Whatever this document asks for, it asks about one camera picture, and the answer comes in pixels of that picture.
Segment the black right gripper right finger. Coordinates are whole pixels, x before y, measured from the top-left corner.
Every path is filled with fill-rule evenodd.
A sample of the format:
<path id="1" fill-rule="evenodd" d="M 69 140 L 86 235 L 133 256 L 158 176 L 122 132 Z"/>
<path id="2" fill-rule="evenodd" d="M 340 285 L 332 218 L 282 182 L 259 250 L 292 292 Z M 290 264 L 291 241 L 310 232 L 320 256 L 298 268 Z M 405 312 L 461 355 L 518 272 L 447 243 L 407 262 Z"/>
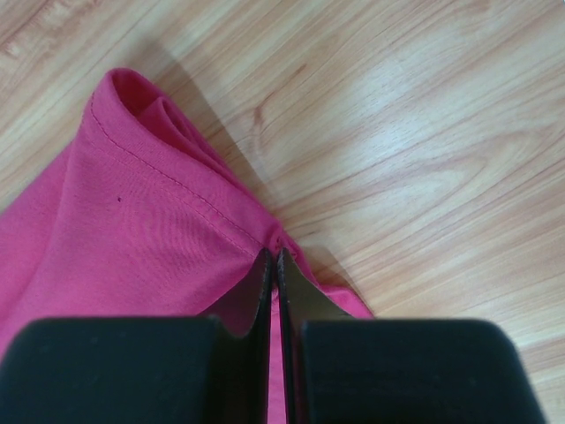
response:
<path id="1" fill-rule="evenodd" d="M 290 423 L 542 423 L 517 350 L 471 319 L 358 319 L 277 259 Z"/>

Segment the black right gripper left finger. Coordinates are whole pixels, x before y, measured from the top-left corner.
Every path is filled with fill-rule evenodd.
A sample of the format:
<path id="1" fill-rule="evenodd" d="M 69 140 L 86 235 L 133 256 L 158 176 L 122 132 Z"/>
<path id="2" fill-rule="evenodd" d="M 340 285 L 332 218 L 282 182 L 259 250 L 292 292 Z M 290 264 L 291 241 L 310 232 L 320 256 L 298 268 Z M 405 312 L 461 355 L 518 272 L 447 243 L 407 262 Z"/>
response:
<path id="1" fill-rule="evenodd" d="M 195 316 L 42 319 L 1 363 L 4 423 L 263 423 L 272 259 Z"/>

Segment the magenta pink t shirt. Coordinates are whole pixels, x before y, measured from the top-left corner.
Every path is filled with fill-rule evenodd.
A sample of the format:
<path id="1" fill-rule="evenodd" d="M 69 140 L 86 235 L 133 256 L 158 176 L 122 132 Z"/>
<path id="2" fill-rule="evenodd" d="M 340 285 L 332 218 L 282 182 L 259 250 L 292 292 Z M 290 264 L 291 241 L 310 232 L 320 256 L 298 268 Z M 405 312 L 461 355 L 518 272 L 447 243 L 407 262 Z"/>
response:
<path id="1" fill-rule="evenodd" d="M 63 153 L 1 217 L 1 363 L 28 324 L 183 317 L 213 305 L 257 255 L 272 259 L 267 419 L 286 414 L 277 259 L 345 312 L 358 296 L 319 285 L 301 248 L 160 89 L 107 73 Z"/>

